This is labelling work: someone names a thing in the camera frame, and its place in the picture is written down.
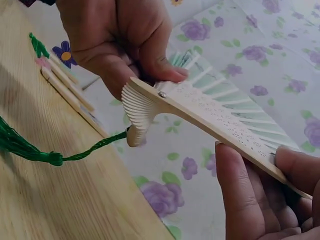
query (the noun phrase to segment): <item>purple flower print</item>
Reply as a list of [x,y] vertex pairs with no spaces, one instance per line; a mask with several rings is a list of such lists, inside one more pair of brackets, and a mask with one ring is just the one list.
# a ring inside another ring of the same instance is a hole
[[292,14],[293,17],[297,18],[297,19],[303,19],[305,16],[301,13],[298,13],[298,12],[294,12]]
[[225,71],[227,74],[231,75],[232,77],[236,76],[237,74],[242,74],[242,68],[234,64],[229,64],[226,67]]
[[296,93],[306,91],[306,85],[300,80],[292,79],[289,83],[289,87]]
[[182,163],[181,173],[185,180],[192,179],[192,176],[198,173],[198,165],[196,161],[191,157],[186,157]]
[[175,183],[162,185],[149,181],[143,184],[140,190],[159,218],[176,213],[178,207],[185,204],[181,188]]
[[184,35],[193,41],[203,41],[210,38],[210,26],[206,24],[201,24],[196,19],[191,19],[187,21],[182,27]]
[[284,49],[280,44],[272,44],[269,46],[271,49],[282,50]]
[[320,148],[320,120],[316,117],[310,117],[305,120],[304,135],[309,139],[309,143]]
[[315,64],[320,64],[320,53],[316,51],[311,51],[309,53],[310,61]]
[[266,59],[266,48],[263,46],[248,46],[242,51],[242,54],[248,60],[255,60],[261,63]]
[[290,37],[290,38],[297,38],[298,36],[297,36],[296,34],[294,34],[294,33],[289,33],[289,34],[288,34],[288,37]]
[[278,0],[262,0],[262,6],[270,13],[276,14],[280,12]]
[[78,65],[71,55],[70,44],[68,41],[63,41],[61,43],[61,47],[54,46],[52,51],[69,69],[71,69],[71,64],[75,66]]
[[257,19],[251,14],[250,16],[246,16],[246,19],[248,21],[249,26],[252,26],[254,28],[257,28]]
[[316,13],[315,11],[312,11],[311,15],[314,16],[316,19],[320,18],[320,15],[318,13]]
[[222,17],[218,16],[215,20],[214,20],[214,26],[216,28],[219,28],[219,27],[223,27],[225,24],[225,21]]
[[264,86],[254,86],[250,89],[250,93],[256,96],[268,95],[268,90]]
[[212,154],[210,160],[206,163],[205,168],[211,171],[212,177],[217,176],[216,155]]

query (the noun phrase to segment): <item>craft stick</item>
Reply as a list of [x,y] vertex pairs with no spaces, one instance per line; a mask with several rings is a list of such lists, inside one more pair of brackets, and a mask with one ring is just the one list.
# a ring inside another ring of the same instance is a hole
[[101,122],[80,103],[76,96],[49,69],[42,67],[41,74],[103,138],[108,137]]
[[74,83],[74,84],[79,84],[79,80],[72,74],[70,73],[70,71],[68,71],[65,67],[62,66],[62,62],[60,61],[60,59],[55,55],[54,52],[52,51],[49,51],[50,52],[50,57],[49,59],[51,59],[60,69],[61,71],[64,72],[65,75],[67,75],[71,81]]
[[74,86],[74,83],[61,70],[61,68],[59,68],[58,65],[54,61],[52,61],[52,59],[48,59],[48,63],[51,67],[51,70],[61,80],[61,82],[68,89],[70,89],[70,91],[80,100],[80,102],[82,102],[82,104],[89,110],[89,112],[93,112],[95,110],[94,106],[84,97],[81,90]]

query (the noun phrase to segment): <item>wooden table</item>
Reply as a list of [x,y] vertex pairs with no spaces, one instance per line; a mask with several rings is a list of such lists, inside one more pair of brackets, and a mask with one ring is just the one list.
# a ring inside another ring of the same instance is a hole
[[[41,151],[101,136],[40,75],[18,1],[0,0],[0,116]],[[172,240],[111,146],[61,167],[0,154],[1,240]]]

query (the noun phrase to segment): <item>green cord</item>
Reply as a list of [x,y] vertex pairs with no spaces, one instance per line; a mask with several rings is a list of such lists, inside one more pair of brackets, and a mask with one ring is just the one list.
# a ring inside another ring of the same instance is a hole
[[114,141],[125,139],[127,137],[127,130],[97,142],[87,151],[69,157],[63,157],[62,154],[58,152],[41,152],[38,148],[19,135],[16,130],[11,128],[5,120],[0,117],[0,149],[33,162],[43,162],[54,166],[61,166],[63,162],[84,159],[99,148],[102,148]]
[[37,58],[41,58],[41,55],[45,56],[47,59],[50,57],[45,45],[39,41],[32,32],[29,33],[29,38],[31,39],[32,47],[36,53]]

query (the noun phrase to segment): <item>folding fan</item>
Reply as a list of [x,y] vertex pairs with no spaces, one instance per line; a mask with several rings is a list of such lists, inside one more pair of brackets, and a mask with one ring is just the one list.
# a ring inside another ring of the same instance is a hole
[[189,70],[188,79],[178,84],[159,82],[152,87],[131,78],[122,89],[123,107],[132,123],[127,133],[130,147],[143,142],[156,115],[174,114],[310,198],[292,186],[275,166],[275,150],[280,145],[294,150],[298,147],[260,106],[197,53],[175,53],[170,62]]

